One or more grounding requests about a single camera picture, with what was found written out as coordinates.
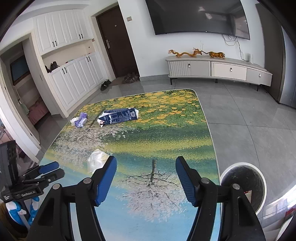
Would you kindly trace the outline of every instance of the brown door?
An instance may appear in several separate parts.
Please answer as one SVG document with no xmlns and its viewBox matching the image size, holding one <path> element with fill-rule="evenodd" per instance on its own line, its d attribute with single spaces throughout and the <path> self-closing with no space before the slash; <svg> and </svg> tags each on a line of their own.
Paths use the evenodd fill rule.
<svg viewBox="0 0 296 241">
<path fill-rule="evenodd" d="M 139 73 L 119 6 L 104 12 L 96 19 L 115 76 Z"/>
</svg>

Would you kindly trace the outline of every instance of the drawer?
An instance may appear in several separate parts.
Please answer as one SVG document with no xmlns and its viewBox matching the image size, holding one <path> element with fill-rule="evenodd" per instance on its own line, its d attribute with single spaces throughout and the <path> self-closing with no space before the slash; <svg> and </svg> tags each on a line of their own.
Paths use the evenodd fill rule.
<svg viewBox="0 0 296 241">
<path fill-rule="evenodd" d="M 231 65 L 213 63 L 214 77 L 223 77 L 229 79 L 246 80 L 247 68 Z"/>
<path fill-rule="evenodd" d="M 190 61 L 191 76 L 211 76 L 209 61 Z"/>
<path fill-rule="evenodd" d="M 263 74 L 261 71 L 255 69 L 247 69 L 246 81 L 260 84 L 261 78 L 263 78 Z"/>
<path fill-rule="evenodd" d="M 170 61 L 171 76 L 191 75 L 190 61 Z"/>
</svg>

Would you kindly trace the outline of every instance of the tv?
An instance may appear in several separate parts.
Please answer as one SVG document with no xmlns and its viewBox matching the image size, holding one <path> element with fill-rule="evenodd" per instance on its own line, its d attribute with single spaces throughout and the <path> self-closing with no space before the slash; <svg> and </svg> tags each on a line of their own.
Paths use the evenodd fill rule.
<svg viewBox="0 0 296 241">
<path fill-rule="evenodd" d="M 155 34 L 210 32 L 250 40 L 240 0 L 146 0 Z"/>
</svg>

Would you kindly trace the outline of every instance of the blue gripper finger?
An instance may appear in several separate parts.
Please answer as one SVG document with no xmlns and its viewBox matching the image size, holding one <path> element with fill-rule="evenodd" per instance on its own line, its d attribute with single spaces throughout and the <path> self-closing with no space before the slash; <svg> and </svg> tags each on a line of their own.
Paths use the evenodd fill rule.
<svg viewBox="0 0 296 241">
<path fill-rule="evenodd" d="M 57 161 L 54 161 L 52 163 L 49 163 L 47 165 L 40 167 L 39 173 L 45 174 L 45 173 L 51 172 L 51 171 L 58 169 L 58 168 L 59 168 L 59 163 Z"/>
</svg>

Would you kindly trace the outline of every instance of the table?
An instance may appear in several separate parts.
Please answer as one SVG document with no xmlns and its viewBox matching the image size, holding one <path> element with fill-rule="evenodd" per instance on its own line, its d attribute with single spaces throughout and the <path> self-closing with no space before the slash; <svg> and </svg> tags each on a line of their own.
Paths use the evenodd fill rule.
<svg viewBox="0 0 296 241">
<path fill-rule="evenodd" d="M 103 128 L 97 123 L 103 110 L 125 107 L 137 108 L 138 120 Z M 202 177 L 219 184 L 212 139 L 196 93 L 183 89 L 127 96 L 88 104 L 76 116 L 80 112 L 88 113 L 85 126 L 68 123 L 41 165 L 58 161 L 65 177 L 57 182 L 68 186 L 92 175 L 87 159 L 94 150 L 115 156 L 112 185 L 106 200 L 96 208 L 106 240 L 186 240 L 197 209 L 185 197 L 175 159 L 183 156 Z M 74 206 L 74 237 L 80 240 Z M 211 240 L 218 239 L 220 213 L 217 205 Z"/>
</svg>

